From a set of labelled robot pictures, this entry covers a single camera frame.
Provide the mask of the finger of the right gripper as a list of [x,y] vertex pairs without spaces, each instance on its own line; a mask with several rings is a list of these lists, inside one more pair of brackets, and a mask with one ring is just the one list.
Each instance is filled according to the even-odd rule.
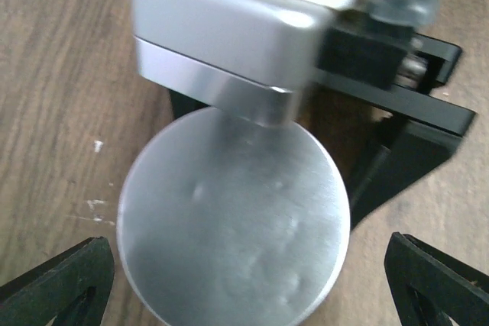
[[205,103],[197,101],[194,98],[190,98],[181,93],[175,92],[171,89],[169,89],[168,92],[170,96],[171,109],[173,112],[174,120],[194,111],[198,111],[199,109],[208,107],[208,105]]

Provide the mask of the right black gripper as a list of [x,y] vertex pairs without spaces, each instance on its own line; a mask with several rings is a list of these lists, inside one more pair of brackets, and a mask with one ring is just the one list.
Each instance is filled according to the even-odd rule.
[[351,226],[457,151],[475,111],[414,90],[446,84],[461,55],[459,45],[409,28],[337,26],[327,33],[318,67],[328,73],[313,82],[391,114],[376,123],[348,177]]

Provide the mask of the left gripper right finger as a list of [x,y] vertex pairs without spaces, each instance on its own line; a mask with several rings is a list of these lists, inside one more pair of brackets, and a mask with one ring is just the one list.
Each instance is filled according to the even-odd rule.
[[462,261],[394,232],[384,269],[402,325],[488,324],[488,275]]

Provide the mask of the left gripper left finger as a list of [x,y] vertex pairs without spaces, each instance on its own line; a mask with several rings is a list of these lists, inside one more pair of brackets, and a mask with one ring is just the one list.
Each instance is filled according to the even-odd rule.
[[2,325],[100,325],[115,261],[90,237],[1,286]]

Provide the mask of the round grey lid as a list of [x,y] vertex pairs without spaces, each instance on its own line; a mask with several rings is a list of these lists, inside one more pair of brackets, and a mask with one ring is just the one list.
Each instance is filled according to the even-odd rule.
[[122,187],[121,264],[168,325],[298,325],[327,297],[350,237],[335,162],[299,124],[216,108],[141,151]]

